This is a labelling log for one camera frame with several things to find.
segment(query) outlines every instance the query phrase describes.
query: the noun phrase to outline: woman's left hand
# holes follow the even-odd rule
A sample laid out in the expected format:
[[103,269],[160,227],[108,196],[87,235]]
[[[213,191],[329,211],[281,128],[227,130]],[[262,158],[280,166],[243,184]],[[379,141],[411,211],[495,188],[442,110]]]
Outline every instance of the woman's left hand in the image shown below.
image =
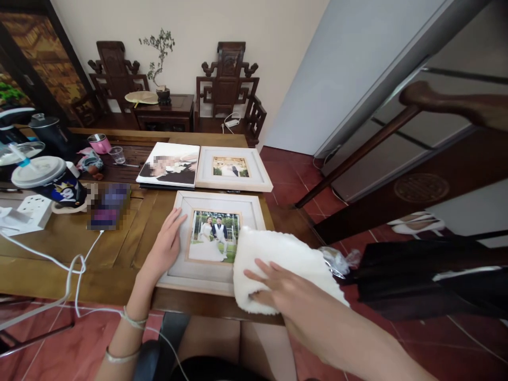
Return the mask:
[[182,208],[174,208],[166,218],[148,253],[138,276],[155,285],[159,278],[175,263],[180,252],[180,225],[187,218],[187,214],[178,217]]

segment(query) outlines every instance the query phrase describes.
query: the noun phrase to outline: potted plant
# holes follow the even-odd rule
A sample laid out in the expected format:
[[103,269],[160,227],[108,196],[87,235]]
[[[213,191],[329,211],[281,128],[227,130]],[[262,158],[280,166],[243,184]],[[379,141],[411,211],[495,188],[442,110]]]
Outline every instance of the potted plant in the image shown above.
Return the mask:
[[150,36],[149,39],[144,38],[143,40],[139,39],[139,43],[141,45],[151,46],[159,52],[159,62],[157,63],[157,69],[155,69],[155,63],[150,63],[150,71],[147,74],[148,79],[152,80],[153,83],[157,86],[157,95],[159,96],[159,104],[162,105],[170,105],[171,98],[169,97],[170,92],[166,85],[158,85],[155,81],[155,78],[162,73],[162,65],[164,64],[164,59],[168,56],[168,49],[173,51],[173,46],[175,46],[175,40],[171,37],[171,32],[165,32],[163,28],[160,29],[160,33],[158,37]]
[[0,105],[1,107],[19,107],[20,103],[18,101],[22,98],[25,98],[25,95],[21,91],[5,82],[0,82],[0,99],[2,100]]

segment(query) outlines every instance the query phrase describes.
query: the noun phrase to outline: groom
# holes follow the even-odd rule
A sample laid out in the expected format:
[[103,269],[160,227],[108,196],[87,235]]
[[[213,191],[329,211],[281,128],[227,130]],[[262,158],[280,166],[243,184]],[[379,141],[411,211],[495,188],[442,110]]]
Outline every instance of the groom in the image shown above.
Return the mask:
[[224,244],[222,255],[226,256],[228,251],[228,242],[226,241],[228,239],[228,229],[222,224],[222,218],[217,218],[217,223],[212,226],[212,234],[216,240]]

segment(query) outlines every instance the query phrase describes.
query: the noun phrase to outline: bride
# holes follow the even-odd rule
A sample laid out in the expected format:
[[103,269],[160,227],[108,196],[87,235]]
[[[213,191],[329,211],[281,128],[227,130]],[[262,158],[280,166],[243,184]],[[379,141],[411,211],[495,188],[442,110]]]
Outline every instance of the bride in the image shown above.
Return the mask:
[[233,168],[231,166],[225,165],[224,167],[222,167],[222,176],[235,177],[235,176],[238,176],[238,175],[234,174]]
[[222,262],[227,258],[222,254],[217,246],[217,240],[210,241],[212,238],[212,222],[213,219],[208,217],[206,222],[201,225],[201,230],[197,237],[200,243],[190,245],[189,259],[207,260],[213,262]]

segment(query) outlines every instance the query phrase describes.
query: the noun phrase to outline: wooden tea table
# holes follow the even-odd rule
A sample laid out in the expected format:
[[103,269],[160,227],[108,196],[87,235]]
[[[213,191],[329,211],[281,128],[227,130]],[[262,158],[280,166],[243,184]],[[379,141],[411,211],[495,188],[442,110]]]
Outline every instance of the wooden tea table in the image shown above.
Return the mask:
[[[21,129],[31,136],[30,129]],[[245,147],[243,135],[222,135],[185,132],[150,132],[71,128],[79,138],[94,133],[107,135],[112,146],[122,146],[127,163],[146,160],[156,142],[196,144],[200,146]],[[132,184],[129,212],[116,231],[103,234],[87,260],[87,270],[81,281],[79,301],[125,305],[129,299],[136,274],[144,263],[160,227],[173,208],[176,191],[140,189],[135,183],[139,168],[113,166],[108,155],[103,182]],[[83,174],[83,183],[94,182]],[[262,193],[248,193],[259,197],[265,225],[274,224]],[[98,232],[87,231],[86,214],[53,214],[43,231],[15,236],[19,242],[50,254],[69,265],[79,253],[85,255]],[[59,299],[65,292],[67,272],[48,260],[14,245],[0,237],[0,293],[20,296]],[[77,276],[72,277],[76,289]],[[280,316],[248,314],[236,305],[234,298],[156,288],[152,309],[216,318],[251,320],[261,323],[283,324]]]

